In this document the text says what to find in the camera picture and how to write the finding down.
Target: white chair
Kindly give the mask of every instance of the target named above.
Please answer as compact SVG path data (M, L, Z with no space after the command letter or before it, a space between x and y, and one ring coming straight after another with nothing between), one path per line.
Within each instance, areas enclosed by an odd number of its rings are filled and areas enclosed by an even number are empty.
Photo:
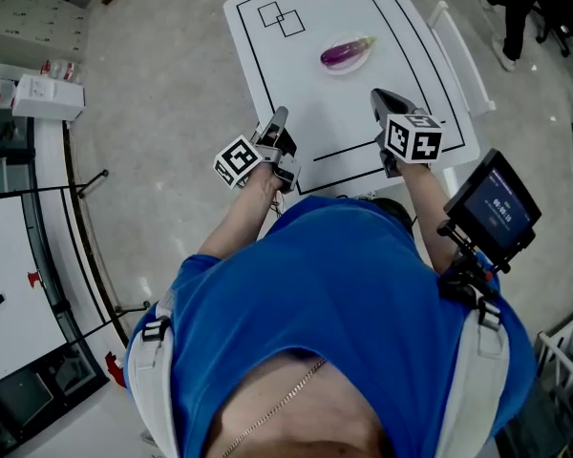
M452 69L469 114L476 117L496 110L495 102L486 93L478 67L448 13L446 2L437 4L428 25Z

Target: blue t-shirt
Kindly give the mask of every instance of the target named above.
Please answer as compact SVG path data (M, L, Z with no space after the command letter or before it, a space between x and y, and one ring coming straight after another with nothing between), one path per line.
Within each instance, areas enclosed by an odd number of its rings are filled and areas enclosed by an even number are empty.
M214 415L252 368L304 348L365 396L397 457L434 456L468 313L439 297L437 277L396 219L351 199L304 199L227 260L188 258L172 285L180 455L202 455ZM498 305L510 365L493 435L535 373L524 328L505 300ZM153 307L136 331L154 318Z

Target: white tabletop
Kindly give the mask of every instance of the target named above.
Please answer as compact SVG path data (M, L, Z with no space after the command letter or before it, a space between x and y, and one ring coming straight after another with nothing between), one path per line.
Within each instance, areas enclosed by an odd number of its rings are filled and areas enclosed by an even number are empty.
M229 0L224 11L260 122L281 105L289 110L299 195L354 196L401 181L386 178L373 143L373 88L401 94L444 122L434 169L478 157L456 80L410 0ZM360 69L328 74L320 54L344 34L376 41Z

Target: gray floor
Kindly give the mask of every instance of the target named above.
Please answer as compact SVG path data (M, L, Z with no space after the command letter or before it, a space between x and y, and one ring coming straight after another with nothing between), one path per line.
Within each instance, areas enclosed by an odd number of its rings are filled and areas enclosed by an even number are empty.
M210 163L228 139L251 131L256 115L224 1L93 5L88 107L74 124L74 151L81 178L111 171L87 202L122 303L159 297L235 195ZM438 0L413 1L426 16ZM506 73L478 0L446 1L498 106L475 120L480 142L505 153L543 212L537 239L502 277L533 336L573 310L573 58L562 58L551 39L538 45L531 22L519 68ZM490 23L501 32L500 15Z

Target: red object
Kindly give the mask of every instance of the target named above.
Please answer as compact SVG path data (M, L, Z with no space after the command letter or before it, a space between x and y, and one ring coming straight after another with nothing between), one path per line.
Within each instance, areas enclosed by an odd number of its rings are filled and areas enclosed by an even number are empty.
M28 281L30 282L30 287L34 288L34 285L36 284L37 281L38 283L40 283L40 273L38 273L37 271L33 273L28 273Z
M112 352L109 352L104 357L104 360L106 361L108 372L113 376L115 382L117 382L123 388L127 388L125 386L125 376L123 375L123 368L117 366L117 357Z

